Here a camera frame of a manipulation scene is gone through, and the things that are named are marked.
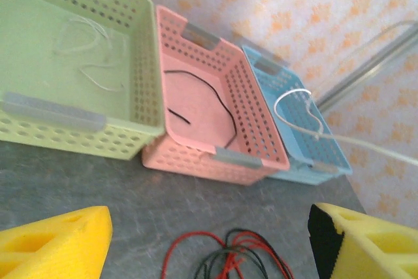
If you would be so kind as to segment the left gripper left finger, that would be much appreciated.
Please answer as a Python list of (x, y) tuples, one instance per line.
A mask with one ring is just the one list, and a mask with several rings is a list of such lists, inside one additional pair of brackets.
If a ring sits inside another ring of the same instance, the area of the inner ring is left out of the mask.
[(0, 279), (100, 279), (111, 239), (107, 206), (0, 231)]

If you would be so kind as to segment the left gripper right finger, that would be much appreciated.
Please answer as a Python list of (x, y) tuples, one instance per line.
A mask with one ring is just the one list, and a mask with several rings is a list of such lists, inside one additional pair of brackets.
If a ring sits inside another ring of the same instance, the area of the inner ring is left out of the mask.
[(316, 203), (308, 232), (319, 279), (418, 279), (418, 229)]

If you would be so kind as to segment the blue plastic basket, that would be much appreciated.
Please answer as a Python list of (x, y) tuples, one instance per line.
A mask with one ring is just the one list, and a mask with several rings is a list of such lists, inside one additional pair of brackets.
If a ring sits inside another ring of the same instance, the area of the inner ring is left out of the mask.
[(273, 62), (259, 51), (242, 50), (257, 79), (290, 162), (288, 171), (271, 177), (317, 186), (332, 178), (352, 174), (352, 168), (334, 139), (315, 138), (290, 124), (313, 132), (331, 134), (330, 129), (296, 73)]

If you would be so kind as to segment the green plastic basket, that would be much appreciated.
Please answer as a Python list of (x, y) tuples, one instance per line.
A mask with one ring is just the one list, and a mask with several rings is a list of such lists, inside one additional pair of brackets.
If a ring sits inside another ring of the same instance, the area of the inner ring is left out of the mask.
[(0, 0), (0, 142), (129, 160), (163, 131), (151, 0)]

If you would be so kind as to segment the pink plastic basket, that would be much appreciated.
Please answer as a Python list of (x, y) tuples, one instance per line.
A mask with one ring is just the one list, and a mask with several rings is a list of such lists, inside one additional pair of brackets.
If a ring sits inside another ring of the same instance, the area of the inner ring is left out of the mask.
[(290, 168), (257, 79), (236, 45), (156, 8), (165, 132), (149, 169), (250, 185)]

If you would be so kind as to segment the aluminium frame post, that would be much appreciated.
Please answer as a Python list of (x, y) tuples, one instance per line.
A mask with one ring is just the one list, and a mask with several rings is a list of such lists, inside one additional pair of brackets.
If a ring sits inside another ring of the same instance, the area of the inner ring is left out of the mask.
[(389, 65), (414, 49), (418, 49), (418, 21), (402, 21), (391, 26), (408, 28), (397, 38), (386, 44), (368, 60), (360, 64), (349, 76), (321, 96), (316, 105), (321, 112), (336, 106), (342, 99), (351, 95), (361, 85), (371, 81), (380, 73), (387, 72)]

